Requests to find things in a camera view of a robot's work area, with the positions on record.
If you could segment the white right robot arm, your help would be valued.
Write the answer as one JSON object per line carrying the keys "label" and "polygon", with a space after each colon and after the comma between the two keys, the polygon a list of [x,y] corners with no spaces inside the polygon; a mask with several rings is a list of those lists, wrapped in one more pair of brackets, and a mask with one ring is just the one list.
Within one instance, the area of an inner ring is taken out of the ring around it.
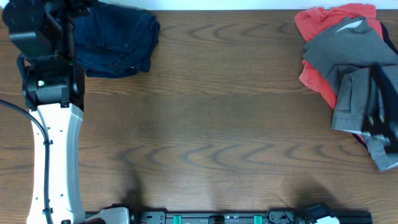
{"label": "white right robot arm", "polygon": [[379,64],[369,68],[368,90],[361,131],[386,138],[385,152],[397,154],[397,91]]}

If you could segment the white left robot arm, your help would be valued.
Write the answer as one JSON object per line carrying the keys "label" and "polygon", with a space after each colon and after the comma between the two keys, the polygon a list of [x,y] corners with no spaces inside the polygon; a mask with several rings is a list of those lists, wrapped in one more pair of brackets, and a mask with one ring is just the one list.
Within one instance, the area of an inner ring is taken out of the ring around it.
{"label": "white left robot arm", "polygon": [[28,223],[86,223],[78,147],[85,73],[76,61],[75,19],[91,0],[14,0],[2,19],[20,50],[22,114],[34,133],[34,186]]}

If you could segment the navy blue shorts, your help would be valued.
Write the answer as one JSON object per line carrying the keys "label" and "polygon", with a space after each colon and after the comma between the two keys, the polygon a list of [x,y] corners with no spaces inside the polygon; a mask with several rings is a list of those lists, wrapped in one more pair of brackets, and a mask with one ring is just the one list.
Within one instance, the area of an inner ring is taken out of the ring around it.
{"label": "navy blue shorts", "polygon": [[99,3],[75,19],[76,59],[87,77],[123,78],[148,72],[160,23],[149,11]]}

